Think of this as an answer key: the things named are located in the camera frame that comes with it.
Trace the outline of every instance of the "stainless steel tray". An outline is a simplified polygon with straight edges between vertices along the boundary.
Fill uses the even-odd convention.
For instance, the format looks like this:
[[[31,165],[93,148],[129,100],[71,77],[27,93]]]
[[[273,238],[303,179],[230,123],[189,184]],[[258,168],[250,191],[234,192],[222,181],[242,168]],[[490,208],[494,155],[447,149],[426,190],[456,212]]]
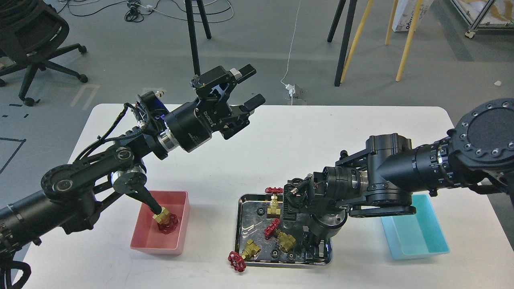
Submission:
[[[278,197],[279,207],[282,209],[283,196],[278,195]],[[308,233],[308,216],[305,214],[298,214],[296,221],[281,220],[281,230],[296,239],[294,251],[284,253],[278,250],[275,238],[269,240],[264,238],[264,229],[274,220],[266,217],[266,209],[270,201],[271,195],[268,194],[246,194],[239,199],[234,251],[241,253],[249,239],[261,248],[261,252],[254,259],[245,261],[246,265],[294,268],[328,264],[332,260],[332,242],[327,240],[324,244],[322,257],[312,256],[308,242],[305,240]],[[264,209],[264,215],[257,214],[259,208]],[[277,258],[272,258],[273,250],[278,250]]]

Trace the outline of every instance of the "white cable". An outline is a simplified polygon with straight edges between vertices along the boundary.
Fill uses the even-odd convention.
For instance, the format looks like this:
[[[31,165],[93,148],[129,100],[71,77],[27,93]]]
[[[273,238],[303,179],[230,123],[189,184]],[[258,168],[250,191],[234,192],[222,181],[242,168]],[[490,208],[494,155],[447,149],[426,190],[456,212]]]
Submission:
[[[228,5],[230,6],[230,10],[232,10],[232,16],[230,16],[229,18],[227,18],[227,19],[225,19],[225,20],[212,21],[212,22],[208,22],[208,23],[221,23],[221,22],[229,21],[230,19],[232,19],[232,18],[234,17],[234,8],[232,8],[232,4],[230,3],[230,1],[229,1],[229,0],[226,0],[226,1],[227,1]],[[146,6],[143,6],[143,5],[141,5],[141,4],[138,4],[138,3],[135,3],[135,4],[136,4],[136,5],[139,5],[139,6],[143,7],[143,8],[146,8]],[[166,16],[166,17],[170,17],[170,18],[177,19],[177,20],[187,21],[187,19],[174,17],[174,16],[168,15],[168,14],[166,14],[166,13],[163,13],[163,12],[161,12],[161,11],[157,10],[157,9],[153,9],[153,11],[155,11],[155,12],[157,12],[157,13],[159,13],[159,14],[162,14],[162,15],[164,15],[164,16]]]
[[[210,3],[204,4],[204,6],[208,6],[208,5],[214,4],[216,2],[218,2],[218,0],[214,0],[214,1],[210,2]]]
[[[81,5],[91,4],[91,3],[99,2],[99,1],[100,0],[94,0],[91,2],[85,2],[85,3],[80,3],[80,4],[70,4],[69,3],[70,1],[59,1],[59,3],[61,3],[62,5],[69,5],[69,6],[81,6]]]
[[[296,33],[296,23],[298,21],[298,13],[300,12],[300,5],[302,4],[302,0],[300,0],[300,2],[298,3],[298,10],[296,11],[296,20],[295,20],[295,30],[293,31],[292,33],[292,39],[291,39],[291,47],[289,48],[289,56],[287,57],[287,69],[286,69],[286,74],[284,74],[284,77],[280,80],[280,82],[282,82],[282,80],[284,80],[286,78],[286,75],[287,75],[287,72],[289,71],[289,59],[291,59],[291,50],[292,50],[292,43],[293,41],[295,40],[295,33]]]

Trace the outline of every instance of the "brass fitting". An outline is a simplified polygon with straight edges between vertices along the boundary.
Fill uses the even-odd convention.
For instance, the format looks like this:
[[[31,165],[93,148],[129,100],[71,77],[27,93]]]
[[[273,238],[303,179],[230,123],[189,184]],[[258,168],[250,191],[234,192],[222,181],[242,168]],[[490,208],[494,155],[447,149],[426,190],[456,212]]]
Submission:
[[[166,225],[170,222],[171,213],[164,207],[162,207],[161,213],[159,215],[154,214],[153,218],[157,223],[161,225]]]
[[[294,249],[294,247],[296,246],[296,239],[289,234],[280,232],[280,230],[278,229],[277,231],[277,244],[279,245],[280,251],[287,253],[290,250]]]
[[[271,196],[266,216],[267,218],[280,218],[279,197],[277,195]]]
[[[248,261],[250,258],[255,257],[255,255],[257,255],[260,251],[261,248],[257,246],[257,244],[255,244],[252,239],[250,239],[246,242],[246,246],[241,252],[241,257],[245,261]]]

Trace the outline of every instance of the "robotic arm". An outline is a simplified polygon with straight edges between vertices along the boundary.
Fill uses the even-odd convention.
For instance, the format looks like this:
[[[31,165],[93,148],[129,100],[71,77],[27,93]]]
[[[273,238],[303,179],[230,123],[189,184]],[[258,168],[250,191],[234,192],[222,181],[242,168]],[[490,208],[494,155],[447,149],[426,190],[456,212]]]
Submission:
[[[349,216],[415,214],[412,193],[469,188],[506,193],[514,204],[514,99],[484,103],[466,114],[448,136],[417,148],[398,134],[370,136],[366,149],[341,151],[334,167],[284,186],[282,219],[309,214],[315,247],[341,229]]]
[[[14,262],[14,253],[24,245],[41,243],[40,236],[62,227],[67,234],[93,229],[100,213],[124,194],[141,201],[159,215],[163,208],[145,188],[146,167],[143,157],[154,153],[165,159],[180,146],[193,151],[220,131],[225,139],[250,124],[248,118],[265,102],[258,94],[243,105],[228,105],[230,93],[238,83],[255,74],[247,65],[239,70],[226,71],[218,66],[191,81],[198,97],[169,112],[159,98],[160,92],[138,96],[135,106],[124,105],[113,126],[102,137],[82,151],[72,164],[49,170],[41,179],[42,190],[0,210],[0,287],[4,274],[10,287],[10,270],[24,270],[13,288],[21,287],[28,279],[30,268]],[[130,108],[138,126],[124,135],[107,138]],[[105,151],[91,153],[109,141],[114,144]],[[107,181],[96,184],[107,176]],[[102,201],[95,195],[113,188],[114,192]]]

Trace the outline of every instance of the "gray floor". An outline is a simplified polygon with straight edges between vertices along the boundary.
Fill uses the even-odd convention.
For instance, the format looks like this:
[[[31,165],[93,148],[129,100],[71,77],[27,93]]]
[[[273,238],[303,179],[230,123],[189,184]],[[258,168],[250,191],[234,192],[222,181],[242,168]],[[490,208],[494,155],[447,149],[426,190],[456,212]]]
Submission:
[[[57,0],[47,2],[62,6]],[[72,7],[72,11],[87,14],[113,2]],[[154,5],[157,1],[142,2]],[[290,104],[280,79],[286,71],[298,4],[298,0],[234,0],[234,18],[211,24],[211,40],[205,39],[201,25],[197,25],[203,72],[217,65],[239,68],[247,63],[258,71],[236,88],[231,103],[242,103],[252,93],[261,93],[267,104]],[[301,2],[289,72],[284,80],[306,90],[294,105],[441,106],[456,123],[464,113],[487,100],[512,97],[512,33],[478,33],[474,39],[467,39],[463,19],[443,0],[435,0],[422,20],[403,79],[395,82],[407,34],[394,33],[391,45],[384,46],[390,5],[389,1],[375,2],[346,80],[334,87],[345,16],[334,41],[327,43],[337,1]],[[225,7],[226,3],[220,0],[208,6],[207,12]],[[365,1],[360,1],[354,27],[364,7]],[[161,1],[159,10],[185,17],[168,0]],[[82,56],[74,51],[55,61],[86,74],[87,85],[47,70],[37,74],[28,94],[40,99],[39,103],[19,107],[11,104],[21,103],[17,94],[23,72],[2,77],[8,85],[0,88],[0,115],[4,116],[0,118],[0,167],[20,148],[0,173],[1,207],[38,191],[41,176],[68,161],[96,104],[134,102],[136,94],[149,89],[164,89],[166,103],[183,103],[195,97],[189,86],[193,68],[186,23],[159,14],[146,16],[142,23],[127,23],[123,20],[126,12],[127,6],[120,4],[88,17],[72,16],[68,10],[61,13],[70,24],[66,44],[79,42],[87,46],[88,53]],[[228,16],[226,12],[210,19]],[[502,81],[501,86],[493,84],[497,80]],[[105,116],[106,121],[114,118]],[[20,146],[19,141],[6,139],[26,142]],[[509,199],[495,195],[490,200],[514,246],[514,210]]]

